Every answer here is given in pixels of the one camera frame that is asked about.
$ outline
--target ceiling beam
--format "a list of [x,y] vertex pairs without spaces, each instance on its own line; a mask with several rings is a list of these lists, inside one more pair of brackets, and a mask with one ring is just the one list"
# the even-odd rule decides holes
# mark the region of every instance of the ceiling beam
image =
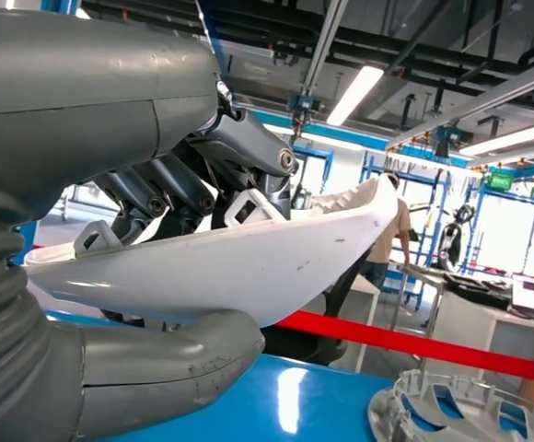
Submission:
[[459,105],[454,110],[445,112],[437,118],[424,122],[414,129],[404,132],[388,142],[388,147],[408,143],[421,134],[432,131],[433,129],[446,123],[454,123],[470,117],[481,111],[486,111],[500,104],[504,104],[511,99],[526,94],[534,89],[534,67],[513,79],[493,87],[474,99],[468,100]]

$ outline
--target factory floor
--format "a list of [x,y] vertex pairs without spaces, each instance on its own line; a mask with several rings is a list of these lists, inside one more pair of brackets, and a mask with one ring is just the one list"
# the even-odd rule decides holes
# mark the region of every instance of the factory floor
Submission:
[[[73,241],[76,238],[85,226],[92,220],[104,219],[108,223],[113,220],[111,212],[88,213],[81,210],[70,210],[66,221],[63,220],[59,212],[52,212],[39,221],[35,244],[46,247],[55,244]],[[395,294],[382,292],[378,302],[373,319],[373,325],[379,327],[389,327],[391,315],[396,302]],[[415,333],[424,335],[424,330],[421,324],[427,320],[433,300],[433,289],[429,287],[425,290],[421,308],[415,312],[415,300],[411,300],[409,305],[402,306],[398,315],[397,331],[406,333]],[[84,308],[77,311],[83,314],[92,314],[92,308]],[[395,379],[400,372],[417,367],[417,361],[412,355],[402,354],[368,346],[362,373],[379,376],[382,378]],[[519,378],[501,375],[493,372],[486,372],[485,381],[496,386],[500,390],[516,393],[520,384]]]

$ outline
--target blue table surface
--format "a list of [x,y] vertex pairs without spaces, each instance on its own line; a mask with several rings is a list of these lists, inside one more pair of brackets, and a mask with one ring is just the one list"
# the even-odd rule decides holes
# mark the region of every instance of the blue table surface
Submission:
[[[106,323],[47,313],[52,320]],[[374,441],[367,406],[374,394],[390,385],[392,381],[384,378],[261,355],[224,396],[205,409],[104,440]]]

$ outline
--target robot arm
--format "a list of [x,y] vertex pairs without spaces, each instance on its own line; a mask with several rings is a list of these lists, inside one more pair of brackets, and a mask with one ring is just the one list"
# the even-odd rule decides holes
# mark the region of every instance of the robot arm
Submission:
[[454,222],[445,227],[439,245],[439,268],[448,272],[456,271],[455,265],[459,262],[461,250],[461,229],[470,222],[475,212],[473,207],[464,204],[455,213]]
[[[215,201],[202,179],[214,185],[222,206],[238,192],[258,188],[289,219],[290,176],[295,163],[292,149],[249,111],[236,110],[221,81],[216,83],[216,96],[215,117],[181,148],[95,179],[120,207],[112,229],[122,244],[134,242],[159,216],[163,220],[152,240],[193,233],[204,216],[215,213]],[[222,225],[223,214],[216,211],[214,226]]]
[[441,234],[439,245],[439,267],[447,272],[455,272],[455,264],[459,260],[459,248],[457,244],[461,238],[461,229],[456,224],[446,226]]
[[[135,218],[160,213],[169,192],[180,210],[209,210],[171,154],[218,121],[216,72],[194,41],[0,10],[0,440],[88,440],[190,413],[261,353],[263,337],[240,312],[162,334],[55,323],[8,262],[22,247],[12,227],[105,172],[100,182]],[[249,165],[269,172],[258,166]]]

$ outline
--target ceiling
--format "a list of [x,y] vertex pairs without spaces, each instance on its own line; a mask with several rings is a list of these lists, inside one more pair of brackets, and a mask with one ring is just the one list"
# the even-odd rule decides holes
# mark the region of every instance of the ceiling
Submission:
[[[362,66],[390,64],[437,1],[349,0],[313,92],[323,104],[316,118],[325,120]],[[204,38],[206,25],[219,46],[217,55],[224,79],[239,100],[285,111],[289,96],[301,92],[330,0],[199,3],[204,23],[195,0],[82,0],[82,8],[92,18],[189,38]],[[501,17],[493,26],[499,5]],[[494,57],[486,60],[491,35],[495,35]],[[529,68],[534,56],[526,64],[519,64],[519,59],[532,47],[534,0],[452,0],[346,125],[388,137],[398,134],[432,118],[437,87],[445,89],[438,111],[448,111]],[[479,66],[484,69],[458,83],[458,78]],[[416,100],[412,102],[406,124],[401,125],[405,98],[411,94]],[[495,116],[499,118],[499,134],[534,124],[534,91],[461,121],[459,127],[474,133],[475,140],[486,139],[492,123],[478,122]]]

